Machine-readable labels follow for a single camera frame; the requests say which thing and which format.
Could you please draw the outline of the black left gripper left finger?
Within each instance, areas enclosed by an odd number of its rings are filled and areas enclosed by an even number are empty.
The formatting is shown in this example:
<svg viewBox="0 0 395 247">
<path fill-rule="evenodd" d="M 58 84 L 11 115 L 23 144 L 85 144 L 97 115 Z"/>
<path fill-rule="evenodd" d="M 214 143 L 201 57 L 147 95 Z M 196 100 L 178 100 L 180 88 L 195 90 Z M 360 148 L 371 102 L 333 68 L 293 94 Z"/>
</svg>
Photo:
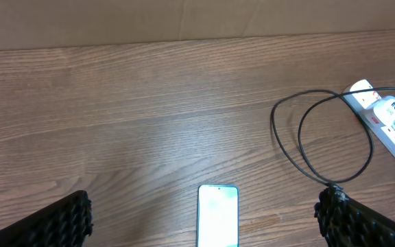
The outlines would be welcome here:
<svg viewBox="0 0 395 247">
<path fill-rule="evenodd" d="M 79 190 L 1 229 L 0 247 L 81 247 L 92 232 L 91 201 Z"/>
</svg>

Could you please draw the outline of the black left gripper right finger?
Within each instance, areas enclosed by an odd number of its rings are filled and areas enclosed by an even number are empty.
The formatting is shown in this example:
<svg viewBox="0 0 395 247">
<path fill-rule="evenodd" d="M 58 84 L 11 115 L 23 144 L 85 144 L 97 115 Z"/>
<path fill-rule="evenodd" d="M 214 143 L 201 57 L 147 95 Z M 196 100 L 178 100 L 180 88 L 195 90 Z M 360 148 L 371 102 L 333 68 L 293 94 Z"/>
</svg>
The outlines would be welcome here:
<svg viewBox="0 0 395 247">
<path fill-rule="evenodd" d="M 331 185 L 314 206 L 320 234 L 331 247 L 395 247 L 395 222 Z"/>
</svg>

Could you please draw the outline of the blue Samsung Galaxy smartphone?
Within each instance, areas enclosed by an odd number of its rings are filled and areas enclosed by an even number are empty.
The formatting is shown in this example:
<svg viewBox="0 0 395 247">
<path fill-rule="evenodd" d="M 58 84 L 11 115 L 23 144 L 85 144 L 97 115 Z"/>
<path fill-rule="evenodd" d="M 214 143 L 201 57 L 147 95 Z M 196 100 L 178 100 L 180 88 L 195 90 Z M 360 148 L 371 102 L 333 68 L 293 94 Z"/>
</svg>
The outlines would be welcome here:
<svg viewBox="0 0 395 247">
<path fill-rule="evenodd" d="M 236 186 L 199 186 L 196 246 L 239 246 L 239 190 Z"/>
</svg>

